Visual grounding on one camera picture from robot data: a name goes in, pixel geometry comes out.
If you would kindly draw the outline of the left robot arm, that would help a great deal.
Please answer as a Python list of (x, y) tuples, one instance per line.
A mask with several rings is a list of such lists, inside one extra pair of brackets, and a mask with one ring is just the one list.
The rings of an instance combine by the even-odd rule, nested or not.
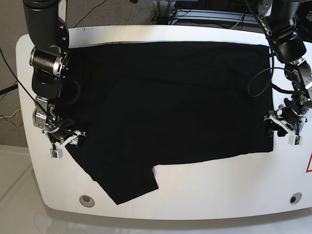
[(312, 11), (310, 0), (261, 0), (256, 14), (248, 1), (245, 4), (254, 16), (268, 41), (272, 60), (277, 59), (285, 66), (285, 77), (291, 81), (293, 90), (283, 90), (272, 83), (271, 87), (292, 99), (284, 99), (277, 110), (269, 111), (264, 117), (268, 122), (267, 134), (277, 132), (278, 136), (289, 135), (292, 145), (298, 145), (301, 132), (308, 121), (305, 117), (312, 108), (312, 69), (303, 58), (307, 49), (305, 41), (312, 40), (312, 23), (307, 15)]

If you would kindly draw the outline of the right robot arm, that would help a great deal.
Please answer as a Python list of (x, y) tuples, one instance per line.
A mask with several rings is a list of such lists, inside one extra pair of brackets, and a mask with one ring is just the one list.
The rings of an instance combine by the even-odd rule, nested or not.
[(68, 69), (69, 30), (66, 22), (65, 0), (25, 0), (23, 8), (27, 30), (34, 45), (29, 64), (33, 67), (32, 90), (35, 92), (34, 126), (40, 128), (50, 141), (53, 158), (60, 157), (68, 145), (78, 145), (85, 135), (72, 131), (71, 119), (55, 113), (56, 101)]

